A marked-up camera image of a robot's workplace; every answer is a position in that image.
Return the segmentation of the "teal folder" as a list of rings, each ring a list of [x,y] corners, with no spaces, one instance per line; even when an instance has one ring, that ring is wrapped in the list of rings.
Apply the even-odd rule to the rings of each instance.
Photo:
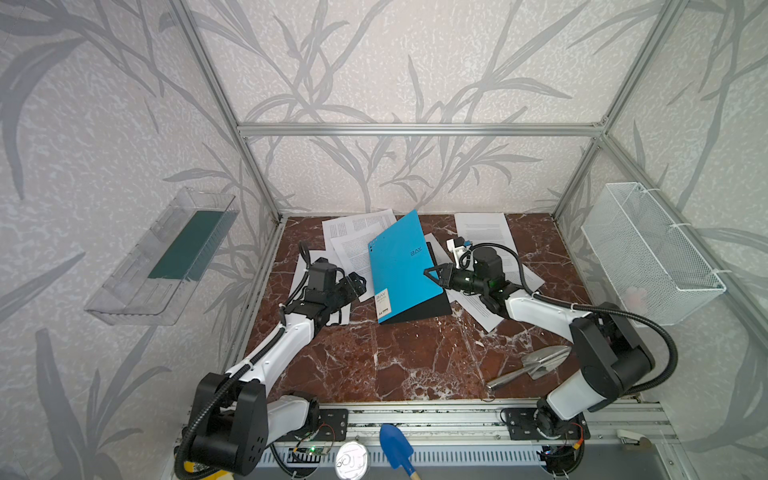
[[[451,305],[445,290],[425,271],[435,260],[418,213],[412,211],[368,244],[377,320],[380,324],[446,316]]]

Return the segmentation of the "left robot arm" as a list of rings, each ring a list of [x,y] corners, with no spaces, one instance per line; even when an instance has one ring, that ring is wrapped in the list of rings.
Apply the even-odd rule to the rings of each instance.
[[[198,384],[189,422],[174,459],[179,479],[219,471],[251,473],[264,451],[290,432],[316,429],[319,408],[306,395],[268,399],[294,357],[344,307],[365,294],[367,282],[321,257],[305,268],[299,286],[279,308],[271,333],[226,372]]]

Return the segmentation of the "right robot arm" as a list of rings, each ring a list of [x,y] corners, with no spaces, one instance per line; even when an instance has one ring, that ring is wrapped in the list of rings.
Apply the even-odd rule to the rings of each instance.
[[[653,389],[675,373],[677,345],[658,323],[611,303],[569,303],[534,290],[527,279],[510,281],[502,252],[492,242],[454,248],[454,261],[424,271],[445,290],[476,296],[488,311],[530,323],[567,340],[580,369],[537,403],[537,430],[546,438],[563,435],[585,411],[598,411],[615,400]]]

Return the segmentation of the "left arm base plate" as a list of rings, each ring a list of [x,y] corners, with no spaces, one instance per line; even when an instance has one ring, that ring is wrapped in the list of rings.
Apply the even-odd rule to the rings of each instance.
[[[346,408],[321,408],[318,427],[309,437],[309,442],[336,443],[347,437],[349,410]]]

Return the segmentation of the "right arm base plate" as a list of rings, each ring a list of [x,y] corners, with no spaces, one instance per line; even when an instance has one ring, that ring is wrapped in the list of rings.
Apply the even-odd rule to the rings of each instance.
[[[512,407],[502,409],[500,419],[511,440],[576,442],[591,438],[583,414],[565,421],[536,407]]]

